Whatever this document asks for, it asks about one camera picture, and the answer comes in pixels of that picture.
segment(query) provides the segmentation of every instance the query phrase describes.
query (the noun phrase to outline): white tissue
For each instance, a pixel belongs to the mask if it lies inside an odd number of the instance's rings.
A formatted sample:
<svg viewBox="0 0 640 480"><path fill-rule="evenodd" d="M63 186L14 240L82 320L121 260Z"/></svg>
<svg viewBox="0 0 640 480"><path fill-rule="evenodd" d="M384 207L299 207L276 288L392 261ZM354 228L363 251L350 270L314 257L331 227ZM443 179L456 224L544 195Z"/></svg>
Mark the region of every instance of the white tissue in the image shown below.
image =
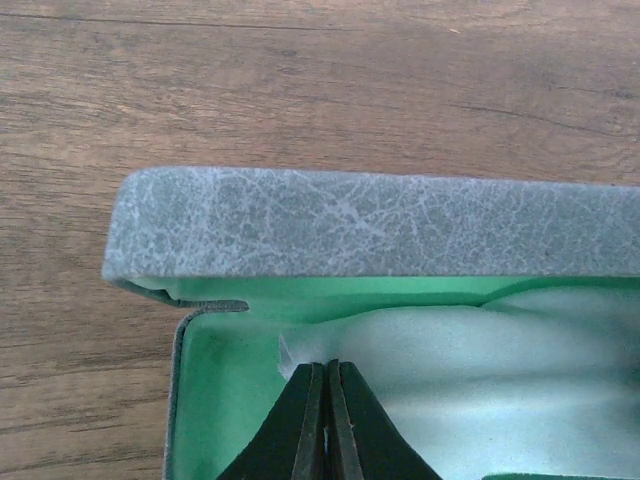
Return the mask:
<svg viewBox="0 0 640 480"><path fill-rule="evenodd" d="M446 480L640 478L640 293L534 290L286 330L280 371L352 361Z"/></svg>

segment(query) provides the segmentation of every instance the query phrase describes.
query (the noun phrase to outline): wooden table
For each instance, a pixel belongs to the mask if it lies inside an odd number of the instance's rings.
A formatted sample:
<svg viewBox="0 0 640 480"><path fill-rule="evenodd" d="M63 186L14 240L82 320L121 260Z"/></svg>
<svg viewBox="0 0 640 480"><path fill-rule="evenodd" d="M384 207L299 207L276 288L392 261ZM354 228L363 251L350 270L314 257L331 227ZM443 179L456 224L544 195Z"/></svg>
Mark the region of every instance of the wooden table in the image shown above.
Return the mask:
<svg viewBox="0 0 640 480"><path fill-rule="evenodd" d="M3 0L0 478L160 477L184 312L105 285L156 165L640 185L637 0Z"/></svg>

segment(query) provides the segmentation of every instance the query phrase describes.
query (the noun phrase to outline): box lid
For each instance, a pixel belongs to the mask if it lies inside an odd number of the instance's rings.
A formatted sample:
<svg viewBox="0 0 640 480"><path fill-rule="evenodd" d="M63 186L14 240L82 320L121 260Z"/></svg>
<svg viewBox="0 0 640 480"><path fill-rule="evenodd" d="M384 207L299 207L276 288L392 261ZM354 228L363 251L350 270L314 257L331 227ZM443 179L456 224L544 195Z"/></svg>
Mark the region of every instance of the box lid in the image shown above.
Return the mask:
<svg viewBox="0 0 640 480"><path fill-rule="evenodd" d="M120 188L102 274L178 306L265 277L291 297L320 277L638 277L640 188L147 169Z"/></svg>

